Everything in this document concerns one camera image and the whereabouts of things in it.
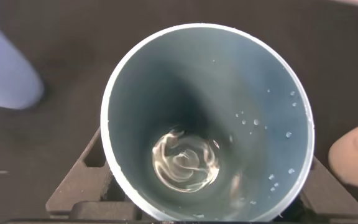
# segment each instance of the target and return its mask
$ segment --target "vortex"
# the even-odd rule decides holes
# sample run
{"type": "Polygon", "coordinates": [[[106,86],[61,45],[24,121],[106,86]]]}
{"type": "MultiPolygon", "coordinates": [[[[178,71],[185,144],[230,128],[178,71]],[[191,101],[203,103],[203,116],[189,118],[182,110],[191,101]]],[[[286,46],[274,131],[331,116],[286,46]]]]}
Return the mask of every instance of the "vortex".
{"type": "Polygon", "coordinates": [[[184,133],[172,130],[157,141],[152,150],[153,167],[165,186],[192,193],[214,182],[219,162],[207,141],[184,133]]]}

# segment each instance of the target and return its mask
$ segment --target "dark gray surface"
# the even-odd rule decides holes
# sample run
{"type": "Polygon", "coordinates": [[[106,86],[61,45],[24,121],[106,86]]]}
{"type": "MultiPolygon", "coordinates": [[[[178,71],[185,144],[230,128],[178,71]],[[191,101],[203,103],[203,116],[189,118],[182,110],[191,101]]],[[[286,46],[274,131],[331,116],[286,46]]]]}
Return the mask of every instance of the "dark gray surface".
{"type": "MultiPolygon", "coordinates": [[[[358,7],[327,0],[0,1],[0,29],[49,93],[28,111],[0,108],[0,222],[46,217],[45,203],[99,125],[106,82],[124,54],[172,25],[235,27],[275,49],[311,102],[316,155],[358,126],[358,7]]],[[[358,200],[358,189],[348,187],[358,200]]]]}

